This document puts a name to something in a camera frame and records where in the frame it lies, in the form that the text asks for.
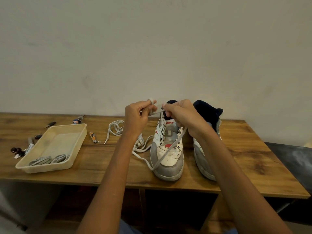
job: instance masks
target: shoe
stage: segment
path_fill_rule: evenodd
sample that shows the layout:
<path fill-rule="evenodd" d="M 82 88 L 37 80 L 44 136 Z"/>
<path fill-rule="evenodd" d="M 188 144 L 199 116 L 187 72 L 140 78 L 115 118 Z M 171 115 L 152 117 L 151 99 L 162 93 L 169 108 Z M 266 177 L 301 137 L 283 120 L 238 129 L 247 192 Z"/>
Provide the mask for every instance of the shoe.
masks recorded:
<path fill-rule="evenodd" d="M 205 121 L 214 129 L 214 131 L 220 137 L 219 126 L 221 124 L 221 120 L 219 117 L 222 114 L 223 109 L 214 108 L 213 106 L 210 106 L 208 103 L 201 100 L 197 100 L 196 102 L 193 103 L 193 105 L 197 110 L 197 112 L 205 119 Z M 209 164 L 205 158 L 205 154 L 200 144 L 194 138 L 193 140 L 194 140 L 194 157 L 197 167 L 205 177 L 215 181 L 216 178 L 213 175 L 211 168 L 209 167 Z"/>
<path fill-rule="evenodd" d="M 170 100 L 167 103 L 174 103 L 175 100 Z M 167 117 L 165 112 L 160 114 L 160 119 L 156 126 L 154 139 L 151 145 L 150 159 L 153 172 L 155 175 L 164 181 L 178 180 L 183 171 L 184 156 L 182 136 L 185 130 L 177 126 L 176 121 Z"/>

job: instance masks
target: shoe tongue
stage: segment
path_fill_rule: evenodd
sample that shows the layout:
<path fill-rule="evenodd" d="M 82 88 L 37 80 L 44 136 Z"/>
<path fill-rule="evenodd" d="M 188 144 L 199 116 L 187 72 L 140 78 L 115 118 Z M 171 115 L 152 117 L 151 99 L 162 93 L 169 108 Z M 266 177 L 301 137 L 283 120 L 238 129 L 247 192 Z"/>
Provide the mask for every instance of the shoe tongue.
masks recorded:
<path fill-rule="evenodd" d="M 177 123 L 174 119 L 166 120 L 166 126 L 176 126 Z"/>

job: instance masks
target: shoe sole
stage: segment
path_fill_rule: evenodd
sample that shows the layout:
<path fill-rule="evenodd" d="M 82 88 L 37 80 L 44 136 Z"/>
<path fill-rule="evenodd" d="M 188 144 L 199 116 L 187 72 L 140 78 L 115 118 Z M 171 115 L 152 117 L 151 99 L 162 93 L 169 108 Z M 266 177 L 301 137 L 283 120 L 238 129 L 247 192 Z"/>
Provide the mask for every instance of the shoe sole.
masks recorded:
<path fill-rule="evenodd" d="M 175 175 L 175 176 L 173 176 L 173 177 L 165 177 L 165 176 L 163 176 L 163 175 L 160 175 L 156 170 L 153 170 L 153 172 L 154 172 L 154 174 L 156 175 L 156 177 L 158 177 L 158 178 L 161 179 L 161 180 L 164 180 L 164 181 L 171 181 L 171 182 L 177 181 L 178 179 L 180 179 L 180 177 L 182 176 L 183 167 L 184 167 L 184 154 L 183 154 L 183 150 L 182 150 L 181 156 L 183 156 L 183 165 L 182 165 L 181 171 L 180 171 L 177 175 Z"/>
<path fill-rule="evenodd" d="M 198 159 L 197 159 L 197 155 L 196 155 L 196 152 L 195 152 L 195 148 L 194 148 L 194 158 L 195 158 L 195 162 L 196 162 L 196 165 L 199 169 L 199 171 L 201 172 L 201 174 L 203 174 L 205 177 L 207 177 L 209 180 L 212 180 L 212 181 L 216 181 L 216 178 L 214 175 L 206 172 L 206 170 L 200 165 Z"/>

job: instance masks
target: wooden table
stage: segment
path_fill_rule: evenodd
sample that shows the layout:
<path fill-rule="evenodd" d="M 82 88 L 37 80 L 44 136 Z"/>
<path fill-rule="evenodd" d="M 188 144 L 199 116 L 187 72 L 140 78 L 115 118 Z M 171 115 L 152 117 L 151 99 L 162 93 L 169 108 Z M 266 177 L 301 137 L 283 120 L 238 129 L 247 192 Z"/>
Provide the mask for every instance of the wooden table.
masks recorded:
<path fill-rule="evenodd" d="M 89 135 L 77 155 L 72 168 L 46 173 L 26 174 L 15 168 L 19 159 L 14 159 L 11 147 L 27 148 L 28 137 L 44 133 L 48 123 L 56 121 L 56 125 L 72 124 L 77 115 L 46 115 L 46 114 L 0 114 L 0 179 L 40 182 L 53 184 L 73 184 L 97 186 L 109 164 L 119 137 L 111 134 L 104 145 L 110 122 L 119 117 L 85 116 L 83 123 L 87 130 L 96 134 L 100 144 L 93 144 Z M 143 137 L 153 135 L 157 118 L 151 118 Z M 220 135 L 232 153 L 238 165 L 250 178 L 263 196 L 308 198 L 309 193 L 279 161 L 274 153 L 264 144 L 251 127 L 243 120 L 223 120 Z M 144 189 L 192 190 L 198 192 L 220 193 L 216 182 L 206 179 L 198 170 L 193 155 L 193 140 L 188 133 L 183 137 L 184 169 L 182 177 L 176 182 L 158 179 L 147 167 L 146 163 L 131 157 L 127 176 L 127 188 L 138 188 L 144 196 Z M 149 151 L 140 154 L 149 160 Z M 218 208 L 214 205 L 212 212 Z"/>

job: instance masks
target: beige tray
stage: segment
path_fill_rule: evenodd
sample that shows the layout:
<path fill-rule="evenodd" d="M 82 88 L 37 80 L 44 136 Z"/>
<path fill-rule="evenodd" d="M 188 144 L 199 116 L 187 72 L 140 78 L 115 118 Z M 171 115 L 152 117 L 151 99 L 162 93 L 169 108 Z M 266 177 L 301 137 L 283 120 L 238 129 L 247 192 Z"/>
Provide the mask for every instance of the beige tray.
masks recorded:
<path fill-rule="evenodd" d="M 74 164 L 86 135 L 87 124 L 51 126 L 15 167 L 26 173 L 68 169 Z M 60 154 L 70 156 L 68 160 L 61 163 L 28 166 L 29 162 L 39 157 L 51 156 L 53 159 Z"/>

